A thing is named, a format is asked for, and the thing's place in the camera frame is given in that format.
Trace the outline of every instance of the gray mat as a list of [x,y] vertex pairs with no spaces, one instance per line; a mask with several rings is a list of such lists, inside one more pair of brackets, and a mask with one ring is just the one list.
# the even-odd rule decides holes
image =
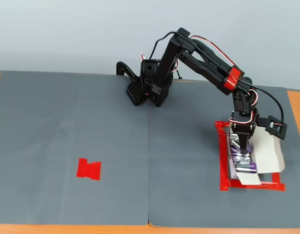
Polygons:
[[[174,82],[160,108],[150,104],[150,223],[167,227],[300,227],[300,136],[287,92],[266,87],[282,104],[288,124],[281,142],[286,192],[220,191],[216,120],[227,121],[232,97],[211,84]],[[280,117],[259,92],[262,117]]]
[[[128,79],[65,73],[0,75],[0,223],[148,223],[148,103]],[[78,159],[101,180],[77,178]]]

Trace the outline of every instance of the white wall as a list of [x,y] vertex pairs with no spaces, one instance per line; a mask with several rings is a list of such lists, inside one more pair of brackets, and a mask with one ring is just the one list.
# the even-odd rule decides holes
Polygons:
[[114,74],[122,60],[138,74],[140,54],[179,27],[255,84],[300,89],[300,0],[0,0],[0,70]]

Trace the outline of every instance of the wooden table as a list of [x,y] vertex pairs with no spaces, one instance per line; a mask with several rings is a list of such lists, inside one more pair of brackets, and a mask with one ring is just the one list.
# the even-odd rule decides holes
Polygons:
[[[300,132],[300,92],[288,91]],[[0,224],[0,234],[300,234],[300,229],[158,228],[145,226],[85,226]]]

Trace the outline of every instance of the red tape rectangle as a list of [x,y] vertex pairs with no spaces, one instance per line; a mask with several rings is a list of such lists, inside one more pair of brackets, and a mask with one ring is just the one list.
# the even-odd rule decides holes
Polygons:
[[87,177],[100,180],[101,162],[88,163],[85,158],[79,158],[76,177]]
[[223,86],[226,87],[227,89],[234,90],[234,87],[236,86],[240,75],[241,75],[241,71],[239,71],[235,67],[232,67],[228,79]]
[[285,184],[280,181],[280,173],[271,173],[272,182],[261,181],[261,185],[242,185],[238,179],[229,179],[227,135],[224,128],[229,127],[229,122],[216,121],[215,126],[219,136],[220,147],[220,190],[228,191],[229,188],[240,189],[268,189],[285,192]]

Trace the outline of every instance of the black robotic arm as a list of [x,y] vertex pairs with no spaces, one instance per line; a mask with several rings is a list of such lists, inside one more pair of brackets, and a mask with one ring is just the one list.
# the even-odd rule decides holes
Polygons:
[[[174,35],[169,40],[161,60],[152,59],[153,50],[150,59],[141,62],[139,77],[125,63],[117,63],[117,75],[126,73],[131,79],[127,94],[135,105],[139,105],[147,98],[151,99],[157,107],[164,102],[172,84],[173,69],[179,59],[193,71],[208,79],[224,94],[232,93],[234,111],[229,120],[233,132],[239,136],[240,149],[243,153],[247,149],[248,139],[253,135],[256,125],[265,127],[266,131],[280,139],[285,138],[287,125],[283,122],[283,117],[280,121],[272,116],[268,118],[259,116],[256,109],[257,88],[262,89],[254,86],[250,78],[244,77],[241,69],[225,63],[201,41],[189,38],[190,33],[185,29],[180,28],[177,32],[171,33]],[[192,55],[194,52],[197,52],[203,61],[196,59]]]

